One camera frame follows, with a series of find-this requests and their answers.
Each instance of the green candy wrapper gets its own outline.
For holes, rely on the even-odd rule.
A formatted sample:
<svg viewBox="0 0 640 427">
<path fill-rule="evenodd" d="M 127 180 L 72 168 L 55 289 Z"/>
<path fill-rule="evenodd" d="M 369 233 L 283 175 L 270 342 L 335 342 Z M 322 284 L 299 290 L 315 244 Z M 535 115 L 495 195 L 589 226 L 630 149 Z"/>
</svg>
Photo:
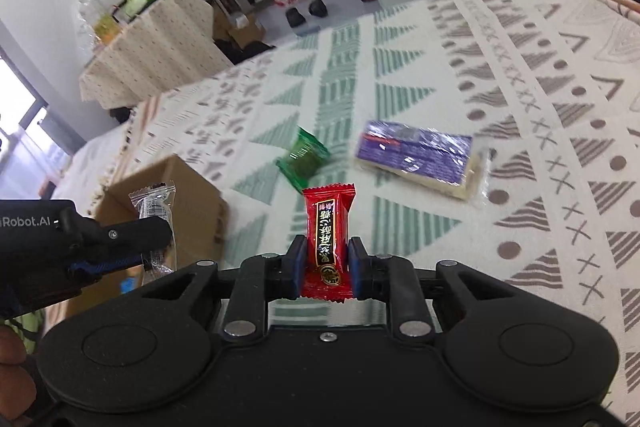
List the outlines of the green candy wrapper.
<svg viewBox="0 0 640 427">
<path fill-rule="evenodd" d="M 300 193 L 308 187 L 309 180 L 329 159 L 330 153 L 312 134 L 298 129 L 298 139 L 289 154 L 276 160 L 276 165 L 287 180 Z"/>
</svg>

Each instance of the shoe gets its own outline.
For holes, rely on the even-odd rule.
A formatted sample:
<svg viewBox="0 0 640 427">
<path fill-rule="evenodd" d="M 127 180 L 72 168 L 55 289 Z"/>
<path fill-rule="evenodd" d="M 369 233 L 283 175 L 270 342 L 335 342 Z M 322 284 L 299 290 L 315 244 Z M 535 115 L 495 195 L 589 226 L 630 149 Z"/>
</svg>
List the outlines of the shoe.
<svg viewBox="0 0 640 427">
<path fill-rule="evenodd" d="M 324 19 L 327 15 L 329 15 L 329 12 L 327 11 L 326 6 L 322 2 L 322 0 L 311 1 L 311 4 L 309 5 L 309 13 L 311 13 L 311 15 L 315 17 L 320 17 L 321 19 Z"/>
<path fill-rule="evenodd" d="M 297 8 L 289 8 L 287 10 L 287 22 L 292 28 L 297 28 L 298 26 L 302 26 L 306 22 L 306 19 Z"/>
</svg>

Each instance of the red wrapped candy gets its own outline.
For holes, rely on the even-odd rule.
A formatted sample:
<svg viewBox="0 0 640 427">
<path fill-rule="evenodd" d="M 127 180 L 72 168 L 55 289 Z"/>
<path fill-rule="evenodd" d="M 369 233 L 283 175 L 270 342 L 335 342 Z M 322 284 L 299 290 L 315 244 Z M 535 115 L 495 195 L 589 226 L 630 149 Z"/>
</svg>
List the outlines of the red wrapped candy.
<svg viewBox="0 0 640 427">
<path fill-rule="evenodd" d="M 303 297 L 343 302 L 353 298 L 348 267 L 348 214 L 356 197 L 353 185 L 306 188 L 306 263 Z"/>
</svg>

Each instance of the purple packaged snack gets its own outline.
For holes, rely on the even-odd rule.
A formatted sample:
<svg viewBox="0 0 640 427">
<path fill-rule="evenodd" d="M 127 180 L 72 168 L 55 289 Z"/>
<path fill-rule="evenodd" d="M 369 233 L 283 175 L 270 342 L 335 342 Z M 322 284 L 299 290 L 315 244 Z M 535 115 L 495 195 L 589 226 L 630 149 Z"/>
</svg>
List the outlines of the purple packaged snack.
<svg viewBox="0 0 640 427">
<path fill-rule="evenodd" d="M 470 178 L 479 165 L 473 144 L 471 136 L 369 121 L 356 158 L 466 200 L 470 195 Z"/>
</svg>

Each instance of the floor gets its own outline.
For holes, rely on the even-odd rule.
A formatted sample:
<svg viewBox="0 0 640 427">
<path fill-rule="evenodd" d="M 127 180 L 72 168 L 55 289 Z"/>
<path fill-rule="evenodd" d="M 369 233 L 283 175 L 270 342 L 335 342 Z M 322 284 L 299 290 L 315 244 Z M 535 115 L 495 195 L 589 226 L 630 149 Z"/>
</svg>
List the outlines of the floor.
<svg viewBox="0 0 640 427">
<path fill-rule="evenodd" d="M 309 15 L 308 6 L 313 0 L 303 0 L 296 5 L 298 11 L 306 18 L 306 23 L 297 28 L 290 28 L 285 16 L 286 8 L 270 6 L 257 13 L 258 19 L 267 29 L 263 41 L 271 46 L 283 45 L 297 36 L 337 26 L 349 20 L 380 10 L 378 1 L 363 3 L 361 0 L 323 0 L 329 15 L 324 19 Z"/>
</svg>

